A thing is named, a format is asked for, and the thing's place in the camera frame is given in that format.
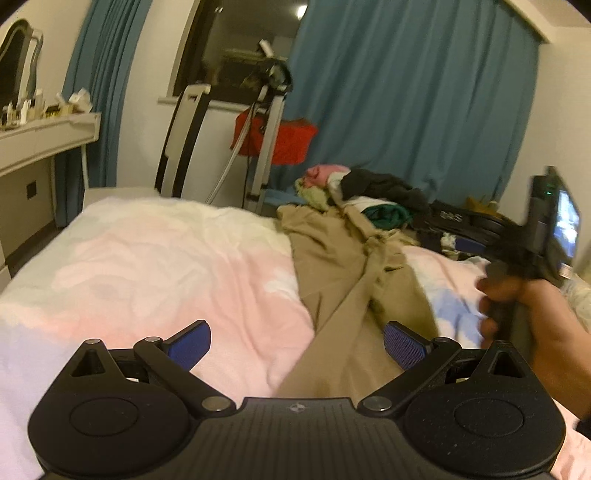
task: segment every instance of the wall outlet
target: wall outlet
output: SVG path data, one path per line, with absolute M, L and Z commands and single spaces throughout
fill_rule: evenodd
M 32 199 L 35 195 L 37 195 L 37 182 L 32 181 L 27 185 L 27 200 Z

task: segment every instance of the small screen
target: small screen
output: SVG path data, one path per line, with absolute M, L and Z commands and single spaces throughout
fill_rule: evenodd
M 564 252 L 570 257 L 574 257 L 577 247 L 577 235 L 579 233 L 579 214 L 571 202 L 569 194 L 560 190 L 558 197 L 558 215 L 556 227 L 554 228 L 554 237 L 560 243 Z

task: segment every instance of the black cloth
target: black cloth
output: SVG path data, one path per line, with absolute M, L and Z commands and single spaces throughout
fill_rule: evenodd
M 365 196 L 396 202 L 411 212 L 430 211 L 429 202 L 421 190 L 413 189 L 404 180 L 388 173 L 354 168 L 341 180 L 340 187 L 345 201 L 351 197 Z

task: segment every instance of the floor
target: floor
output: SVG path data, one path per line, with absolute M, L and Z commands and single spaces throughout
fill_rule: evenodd
M 50 223 L 39 230 L 29 240 L 24 242 L 17 250 L 6 258 L 6 265 L 10 276 L 14 275 L 24 267 L 27 262 L 43 250 L 49 243 L 57 237 L 61 229 L 56 227 L 55 223 Z

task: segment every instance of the blue curtain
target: blue curtain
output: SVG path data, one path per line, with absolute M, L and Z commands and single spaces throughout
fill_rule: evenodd
M 427 196 L 500 198 L 528 122 L 540 38 L 502 0 L 311 0 L 285 117 L 320 132 L 316 164 L 391 173 Z
M 86 88 L 102 113 L 100 140 L 87 146 L 91 187 L 114 187 L 119 130 L 139 35 L 152 0 L 93 0 L 64 82 L 66 100 Z M 82 210 L 79 149 L 56 156 L 57 223 L 68 225 Z

